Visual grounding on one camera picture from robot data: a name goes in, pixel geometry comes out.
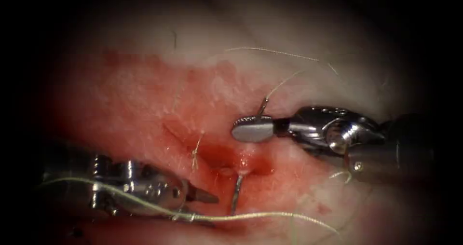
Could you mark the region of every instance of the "white suture thread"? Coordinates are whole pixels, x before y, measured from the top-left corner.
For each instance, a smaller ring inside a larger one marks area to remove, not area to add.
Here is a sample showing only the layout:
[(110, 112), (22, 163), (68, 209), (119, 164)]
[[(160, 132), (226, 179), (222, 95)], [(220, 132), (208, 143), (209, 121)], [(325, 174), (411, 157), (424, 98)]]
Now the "white suture thread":
[(162, 208), (160, 206), (157, 206), (155, 204), (151, 204), (149, 202), (146, 202), (130, 193), (125, 193), (123, 190), (120, 190), (116, 187), (113, 187), (111, 185), (107, 185), (98, 181), (94, 180), (89, 180), (85, 178), (78, 178), (78, 177), (64, 177), (60, 179), (55, 179), (51, 180), (45, 183), (42, 183), (39, 188), (43, 188), (46, 185), (50, 185), (56, 182), (61, 182), (61, 181), (77, 181), (77, 182), (83, 182), (87, 184), (98, 184), (102, 189), (105, 189), (107, 191), (110, 191), (114, 194), (120, 195), (124, 198), (127, 198), (133, 202), (136, 202), (146, 208), (152, 209), (153, 211), (156, 211), (158, 213), (164, 214), (166, 216), (171, 216), (172, 218), (184, 218), (187, 220), (194, 221), (195, 219), (197, 220), (207, 220), (207, 221), (232, 221), (232, 220), (245, 220), (245, 219), (252, 219), (252, 218), (267, 218), (267, 217), (288, 217), (288, 218), (298, 218), (302, 219), (308, 222), (315, 223), (318, 226), (321, 226), (334, 234), (336, 234), (339, 239), (344, 242), (343, 238), (341, 237), (339, 231), (337, 231), (335, 228), (329, 226), (328, 224), (319, 221), (317, 219), (301, 215), (301, 214), (295, 214), (295, 213), (288, 213), (288, 212), (260, 212), (260, 213), (248, 213), (248, 214), (240, 214), (240, 215), (233, 215), (233, 216), (205, 216), (205, 215), (192, 215), (191, 213), (179, 213), (175, 211), (171, 211), (165, 208)]

